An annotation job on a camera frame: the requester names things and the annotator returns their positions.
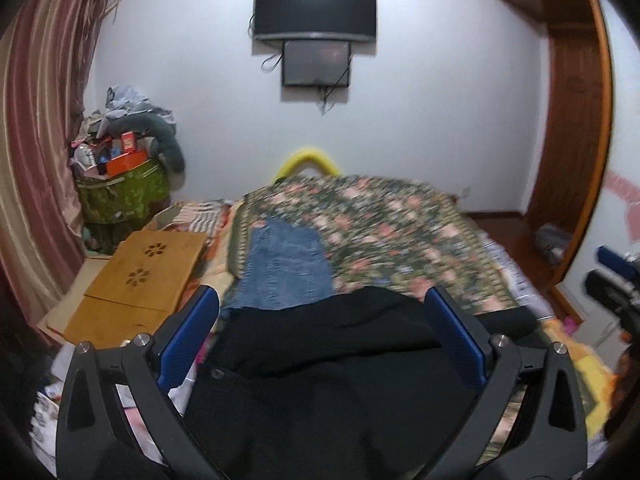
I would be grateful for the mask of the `small wall monitor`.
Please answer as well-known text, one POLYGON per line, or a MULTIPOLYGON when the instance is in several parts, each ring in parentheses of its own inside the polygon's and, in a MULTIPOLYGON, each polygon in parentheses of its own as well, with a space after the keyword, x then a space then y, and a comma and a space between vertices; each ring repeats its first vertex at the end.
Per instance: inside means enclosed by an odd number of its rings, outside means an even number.
POLYGON ((349 86, 352 45, 348 41, 288 40, 282 55, 283 87, 349 86))

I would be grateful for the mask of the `grey plush pillow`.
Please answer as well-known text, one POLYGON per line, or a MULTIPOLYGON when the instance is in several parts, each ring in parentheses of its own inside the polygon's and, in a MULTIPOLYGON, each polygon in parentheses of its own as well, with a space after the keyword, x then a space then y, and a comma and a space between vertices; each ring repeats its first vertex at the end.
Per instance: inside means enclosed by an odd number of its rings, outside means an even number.
POLYGON ((176 139, 175 128, 166 120, 153 113, 129 114, 112 120, 105 132, 114 138, 120 138, 126 132, 133 132, 141 139, 149 140, 146 147, 152 158, 157 158, 174 174, 186 170, 181 148, 176 139))

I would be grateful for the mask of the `striped pink curtain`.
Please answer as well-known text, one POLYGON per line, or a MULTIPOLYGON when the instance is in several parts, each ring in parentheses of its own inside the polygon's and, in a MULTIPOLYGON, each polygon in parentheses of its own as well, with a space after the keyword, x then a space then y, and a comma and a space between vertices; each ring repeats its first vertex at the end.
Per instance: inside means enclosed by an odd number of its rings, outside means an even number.
POLYGON ((110 0, 25 0, 1 36, 1 270, 29 325, 84 262, 70 142, 110 0))

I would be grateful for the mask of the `floral green bedspread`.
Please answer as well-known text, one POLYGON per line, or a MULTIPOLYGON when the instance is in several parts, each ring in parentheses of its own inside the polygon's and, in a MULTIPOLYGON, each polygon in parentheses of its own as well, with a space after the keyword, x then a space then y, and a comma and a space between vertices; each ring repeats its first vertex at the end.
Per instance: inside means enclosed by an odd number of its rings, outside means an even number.
POLYGON ((516 305, 472 223, 425 182, 293 176, 246 194, 233 217, 227 260, 236 278, 250 234, 270 218, 318 232, 337 292, 375 285, 421 299, 442 285, 474 313, 516 305))

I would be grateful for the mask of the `wooden wardrobe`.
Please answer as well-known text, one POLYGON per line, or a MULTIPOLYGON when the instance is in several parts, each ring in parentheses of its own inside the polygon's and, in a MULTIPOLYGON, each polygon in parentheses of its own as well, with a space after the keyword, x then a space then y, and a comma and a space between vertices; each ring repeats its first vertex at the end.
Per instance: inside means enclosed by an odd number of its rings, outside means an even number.
POLYGON ((560 284, 577 255, 600 192, 612 128, 612 64, 599 0, 504 0, 549 37, 546 134, 526 219, 570 234, 560 284))

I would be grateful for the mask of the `yellow foam bed rail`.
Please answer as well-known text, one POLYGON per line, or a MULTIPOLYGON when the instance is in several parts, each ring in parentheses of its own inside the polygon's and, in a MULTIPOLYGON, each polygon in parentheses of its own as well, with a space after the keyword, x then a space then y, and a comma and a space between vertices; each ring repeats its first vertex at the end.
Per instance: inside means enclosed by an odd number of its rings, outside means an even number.
POLYGON ((334 161, 329 156, 319 150, 308 146, 308 148, 301 148, 293 153, 280 167, 274 180, 281 180, 291 177, 293 174, 297 174, 300 168, 303 166, 312 165, 315 166, 325 176, 337 177, 341 174, 341 171, 334 164, 334 161))

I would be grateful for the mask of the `blue folded jeans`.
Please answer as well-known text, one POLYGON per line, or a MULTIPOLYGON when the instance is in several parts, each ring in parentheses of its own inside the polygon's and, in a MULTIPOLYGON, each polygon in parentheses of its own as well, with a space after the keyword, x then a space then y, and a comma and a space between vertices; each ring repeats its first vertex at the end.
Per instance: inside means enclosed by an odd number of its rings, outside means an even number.
POLYGON ((332 272, 319 233, 271 218, 252 229, 244 273, 224 307, 277 311, 333 294, 332 272))

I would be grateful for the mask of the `striped orange blanket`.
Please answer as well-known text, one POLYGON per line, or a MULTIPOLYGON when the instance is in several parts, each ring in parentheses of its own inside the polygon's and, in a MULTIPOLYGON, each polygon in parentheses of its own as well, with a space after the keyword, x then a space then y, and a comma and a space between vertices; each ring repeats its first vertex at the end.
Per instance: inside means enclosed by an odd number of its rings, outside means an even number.
POLYGON ((222 231, 231 219, 231 209, 232 203, 228 200, 180 200, 156 214, 149 228, 206 235, 204 248, 192 272, 192 278, 199 280, 216 255, 222 231))

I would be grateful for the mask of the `orange box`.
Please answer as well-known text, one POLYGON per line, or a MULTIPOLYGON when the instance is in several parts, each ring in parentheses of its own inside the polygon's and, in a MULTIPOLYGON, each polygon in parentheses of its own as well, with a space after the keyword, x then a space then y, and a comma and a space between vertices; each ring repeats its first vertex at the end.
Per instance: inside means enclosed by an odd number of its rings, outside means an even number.
POLYGON ((133 170, 149 159, 145 150, 124 153, 112 158, 105 164, 106 174, 112 178, 119 174, 133 170))

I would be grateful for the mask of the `black pants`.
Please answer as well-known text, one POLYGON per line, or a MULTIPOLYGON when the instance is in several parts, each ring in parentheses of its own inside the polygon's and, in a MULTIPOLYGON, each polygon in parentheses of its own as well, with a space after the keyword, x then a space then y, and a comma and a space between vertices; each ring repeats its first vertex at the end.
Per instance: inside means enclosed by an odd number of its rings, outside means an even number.
POLYGON ((474 396, 422 304, 366 287, 230 310, 184 422, 232 479, 398 479, 434 456, 474 396))

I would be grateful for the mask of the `wooden lap desk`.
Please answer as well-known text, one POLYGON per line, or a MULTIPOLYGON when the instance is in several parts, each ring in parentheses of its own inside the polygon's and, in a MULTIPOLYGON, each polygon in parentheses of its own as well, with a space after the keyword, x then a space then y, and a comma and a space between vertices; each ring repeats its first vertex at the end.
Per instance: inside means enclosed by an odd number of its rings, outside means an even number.
POLYGON ((138 333, 154 333, 176 312, 205 242, 203 233, 129 235, 87 288, 64 338, 107 349, 138 333))

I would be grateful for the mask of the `black wall television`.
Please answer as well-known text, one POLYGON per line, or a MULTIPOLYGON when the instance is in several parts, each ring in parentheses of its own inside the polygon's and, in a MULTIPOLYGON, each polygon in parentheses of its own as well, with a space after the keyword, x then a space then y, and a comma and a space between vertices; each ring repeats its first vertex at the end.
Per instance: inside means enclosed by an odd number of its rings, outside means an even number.
POLYGON ((327 39, 375 42, 376 0, 254 0, 259 40, 327 39))

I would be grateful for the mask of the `green fabric storage bin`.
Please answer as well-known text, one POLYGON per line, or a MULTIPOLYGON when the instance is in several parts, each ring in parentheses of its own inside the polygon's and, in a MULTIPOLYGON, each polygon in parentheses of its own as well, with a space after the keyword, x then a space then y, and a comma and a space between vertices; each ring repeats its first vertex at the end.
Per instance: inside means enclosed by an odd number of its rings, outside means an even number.
POLYGON ((88 250, 104 255, 170 203, 168 177, 154 160, 111 179, 78 179, 76 188, 84 219, 82 240, 88 250))

